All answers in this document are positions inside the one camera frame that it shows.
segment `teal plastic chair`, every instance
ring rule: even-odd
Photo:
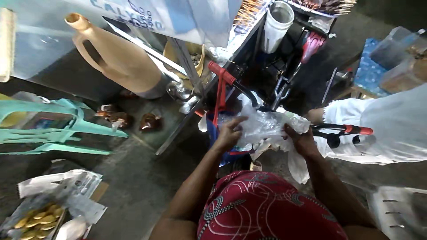
[[[128,135],[120,130],[101,126],[84,121],[83,109],[90,109],[84,103],[68,99],[51,100],[50,104],[27,102],[20,100],[0,100],[0,122],[10,113],[16,111],[38,111],[70,114],[72,120],[63,129],[0,129],[0,143],[45,143],[34,150],[25,152],[2,152],[0,155],[40,154],[50,150],[67,152],[81,152],[108,155],[111,152],[83,146],[64,144],[67,140],[80,141],[81,138],[73,137],[76,132],[109,135],[127,138]]]

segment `red shirt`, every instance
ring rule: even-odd
[[[198,240],[346,240],[321,203],[272,173],[239,171],[220,179],[206,203]]]

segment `plastic bucket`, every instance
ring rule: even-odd
[[[275,1],[269,7],[261,45],[263,52],[274,53],[277,50],[286,32],[291,27],[294,16],[291,6],[283,1]]]

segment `plastic chair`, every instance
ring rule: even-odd
[[[2,152],[0,155],[40,154],[50,150],[81,152],[108,155],[111,152],[83,146],[64,144],[67,140],[80,141],[81,138],[72,137],[76,132],[100,134],[127,138],[128,135],[120,130],[90,123],[84,120],[82,108],[90,109],[84,103],[68,99],[51,100],[50,104],[27,102],[20,100],[0,100],[0,122],[12,112],[51,112],[70,114],[72,120],[62,129],[0,129],[0,143],[45,143],[34,150],[25,152]]]
[[[367,195],[369,209],[374,213],[378,227],[391,240],[427,237],[427,226],[423,225],[414,208],[415,193],[427,194],[427,190],[381,186]]]

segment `white plastic bag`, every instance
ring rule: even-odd
[[[257,98],[258,105],[262,105],[262,100],[255,92],[252,92]],[[284,140],[286,133],[282,130],[285,123],[299,134],[306,133],[310,127],[310,121],[294,114],[292,112],[260,112],[252,107],[252,102],[244,94],[237,97],[242,101],[241,116],[248,116],[247,121],[240,125],[243,128],[243,134],[238,146],[245,146],[249,143],[255,149],[251,154],[252,160],[257,159],[263,152],[268,149],[275,151],[282,150],[288,152],[288,168],[292,177],[300,184],[306,184],[310,176],[308,175],[307,164],[304,158],[299,155],[290,138]]]
[[[255,92],[252,93],[256,96],[258,104],[262,105],[261,99]],[[240,94],[237,98],[242,101],[240,115],[248,117],[247,121],[240,124],[243,127],[243,134],[237,146],[259,143],[266,138],[283,137],[286,135],[283,131],[285,123],[291,125],[299,134],[307,132],[310,127],[310,121],[292,112],[260,112],[252,107],[252,102],[244,94]]]
[[[66,0],[184,41],[227,47],[242,0]]]

